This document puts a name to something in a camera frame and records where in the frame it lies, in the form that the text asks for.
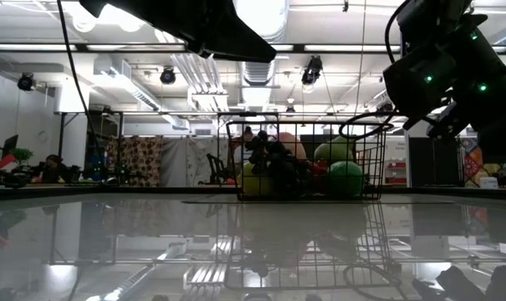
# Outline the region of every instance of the white wall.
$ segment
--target white wall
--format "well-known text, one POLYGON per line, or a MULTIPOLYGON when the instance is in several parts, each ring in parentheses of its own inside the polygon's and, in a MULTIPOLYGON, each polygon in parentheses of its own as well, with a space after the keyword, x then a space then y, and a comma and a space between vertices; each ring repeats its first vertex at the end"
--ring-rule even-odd
MULTIPOLYGON (((173 130, 171 124, 166 123, 125 123, 123 135, 191 135, 195 134, 195 129, 210 129, 211 135, 217 134, 217 129, 212 124, 190 124, 189 130, 173 130)), ((226 127, 222 127, 220 134, 226 135, 226 127)))
POLYGON ((53 112, 54 98, 45 100, 43 93, 21 91, 16 82, 0 76, 0 145, 18 134, 17 147, 34 153, 30 164, 56 153, 58 145, 53 140, 59 135, 59 117, 53 112))

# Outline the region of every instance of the person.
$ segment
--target person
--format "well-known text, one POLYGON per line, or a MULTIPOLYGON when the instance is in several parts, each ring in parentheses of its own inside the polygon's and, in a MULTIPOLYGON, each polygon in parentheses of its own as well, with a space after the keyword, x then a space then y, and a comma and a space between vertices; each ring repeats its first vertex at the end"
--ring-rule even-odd
POLYGON ((50 155, 46 157, 46 166, 44 167, 43 174, 41 175, 42 183, 60 183, 64 182, 62 175, 67 171, 67 166, 61 163, 61 159, 57 155, 50 155))
POLYGON ((249 160, 249 157, 252 155, 252 150, 247 150, 244 147, 245 142, 251 141, 254 137, 253 131, 251 130, 251 127, 248 126, 245 128, 245 131, 243 132, 243 140, 240 140, 241 145, 236 147, 234 150, 234 168, 236 169, 236 175, 239 175, 240 171, 242 170, 242 165, 247 163, 249 160))

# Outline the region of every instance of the wire basket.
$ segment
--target wire basket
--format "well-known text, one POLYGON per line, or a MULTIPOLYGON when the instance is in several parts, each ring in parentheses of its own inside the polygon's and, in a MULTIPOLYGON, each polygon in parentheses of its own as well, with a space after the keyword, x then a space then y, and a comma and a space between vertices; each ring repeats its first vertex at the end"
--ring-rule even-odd
POLYGON ((229 170, 238 199, 378 200, 391 127, 360 121, 230 121, 229 170), (233 126, 241 131, 238 137, 231 134, 233 126), (366 138, 352 138, 355 129, 366 138))
POLYGON ((238 209, 226 288, 267 293, 401 285, 379 204, 348 204, 339 212, 312 204, 277 208, 238 209))

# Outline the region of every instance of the floral curtain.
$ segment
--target floral curtain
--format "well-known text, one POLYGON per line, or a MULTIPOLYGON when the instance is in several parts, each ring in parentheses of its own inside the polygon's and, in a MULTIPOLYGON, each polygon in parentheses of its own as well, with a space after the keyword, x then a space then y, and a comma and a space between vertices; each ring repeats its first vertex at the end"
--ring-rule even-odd
MULTIPOLYGON (((158 187, 161 177, 161 149, 163 137, 133 136, 121 138, 122 164, 132 173, 139 172, 144 177, 133 177, 127 185, 136 187, 158 187)), ((108 146, 110 169, 117 163, 118 140, 108 146)))

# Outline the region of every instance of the ceiling duct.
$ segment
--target ceiling duct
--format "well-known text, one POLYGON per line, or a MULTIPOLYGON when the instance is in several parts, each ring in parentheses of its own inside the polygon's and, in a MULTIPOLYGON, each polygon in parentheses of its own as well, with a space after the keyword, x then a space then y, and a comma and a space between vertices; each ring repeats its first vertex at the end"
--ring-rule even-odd
MULTIPOLYGON (((288 21, 289 0, 234 0, 236 12, 252 30, 268 43, 280 42, 284 36, 288 21)), ((243 86, 242 97, 248 105, 264 105, 269 102, 270 88, 277 68, 276 61, 271 63, 243 62, 240 75, 243 86)))
MULTIPOLYGON (((131 66, 122 60, 116 64, 108 54, 101 54, 95 60, 95 75, 105 76, 113 85, 125 89, 137 101, 149 106, 154 111, 171 111, 157 97, 131 78, 131 66)), ((172 124, 176 130, 189 130, 189 121, 174 115, 163 115, 163 119, 172 124)))
MULTIPOLYGON (((183 43, 169 33, 157 29, 154 34, 160 43, 183 43)), ((195 54, 172 54, 171 59, 190 87, 187 102, 193 109, 198 109, 193 101, 195 100, 203 111, 228 112, 227 91, 222 87, 213 57, 200 59, 195 54)))

